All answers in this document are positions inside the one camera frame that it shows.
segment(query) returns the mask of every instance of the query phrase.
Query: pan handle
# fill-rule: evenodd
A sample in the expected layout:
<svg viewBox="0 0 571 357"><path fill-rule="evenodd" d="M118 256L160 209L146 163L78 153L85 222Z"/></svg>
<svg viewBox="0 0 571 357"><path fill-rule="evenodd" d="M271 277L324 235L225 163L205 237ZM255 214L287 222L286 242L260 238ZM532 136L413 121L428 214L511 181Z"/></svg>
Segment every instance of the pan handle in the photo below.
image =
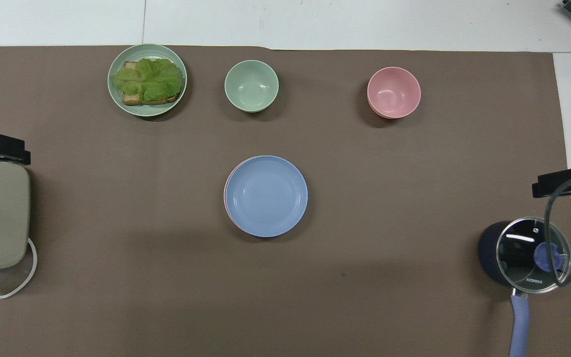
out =
<svg viewBox="0 0 571 357"><path fill-rule="evenodd" d="M513 289L510 302L513 305L514 325L508 357L524 357L528 341L528 323L530 321L528 294Z"/></svg>

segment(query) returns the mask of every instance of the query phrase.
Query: pink bowl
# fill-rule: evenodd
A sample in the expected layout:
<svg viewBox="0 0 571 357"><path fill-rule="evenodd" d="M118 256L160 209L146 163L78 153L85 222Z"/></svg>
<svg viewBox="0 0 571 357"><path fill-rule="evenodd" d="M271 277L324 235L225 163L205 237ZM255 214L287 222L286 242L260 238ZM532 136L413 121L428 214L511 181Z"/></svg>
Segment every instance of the pink bowl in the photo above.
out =
<svg viewBox="0 0 571 357"><path fill-rule="evenodd" d="M402 118L420 102L420 84L414 75L400 67L386 67L374 73L367 84L367 101L383 118Z"/></svg>

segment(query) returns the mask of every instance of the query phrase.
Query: toast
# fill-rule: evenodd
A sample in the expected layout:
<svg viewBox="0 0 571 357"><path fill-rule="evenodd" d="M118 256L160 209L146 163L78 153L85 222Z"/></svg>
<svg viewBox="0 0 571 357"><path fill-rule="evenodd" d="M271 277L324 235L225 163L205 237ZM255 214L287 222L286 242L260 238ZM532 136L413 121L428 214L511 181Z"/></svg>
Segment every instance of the toast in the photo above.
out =
<svg viewBox="0 0 571 357"><path fill-rule="evenodd" d="M125 68L136 69L136 63L134 61L125 61ZM125 93L122 94L122 103L125 106L140 106L145 104L147 106L156 106L158 104L167 104L173 103L179 97L179 93L174 95L173 97L162 97L158 100L149 100L148 102L143 102L140 100L140 95L138 93L132 95L126 95Z"/></svg>

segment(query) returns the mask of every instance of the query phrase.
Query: white table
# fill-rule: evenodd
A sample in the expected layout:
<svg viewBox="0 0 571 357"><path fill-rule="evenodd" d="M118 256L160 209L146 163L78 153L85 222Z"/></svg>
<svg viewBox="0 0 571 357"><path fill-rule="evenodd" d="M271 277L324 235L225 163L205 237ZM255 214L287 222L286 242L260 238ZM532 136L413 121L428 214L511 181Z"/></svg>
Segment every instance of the white table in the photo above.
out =
<svg viewBox="0 0 571 357"><path fill-rule="evenodd" d="M162 43L553 52L571 167L571 20L560 12L559 4L546 0L0 0L0 46Z"/></svg>

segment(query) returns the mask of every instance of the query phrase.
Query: lettuce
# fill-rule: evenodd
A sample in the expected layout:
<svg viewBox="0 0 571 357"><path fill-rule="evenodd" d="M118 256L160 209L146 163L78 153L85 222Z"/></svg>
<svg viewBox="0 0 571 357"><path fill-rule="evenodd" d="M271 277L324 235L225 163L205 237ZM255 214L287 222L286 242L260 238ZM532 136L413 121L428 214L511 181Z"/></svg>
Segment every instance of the lettuce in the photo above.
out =
<svg viewBox="0 0 571 357"><path fill-rule="evenodd" d="M136 69L122 68L111 80L126 95L138 93L143 102L173 97L182 88L182 75L168 59L141 59Z"/></svg>

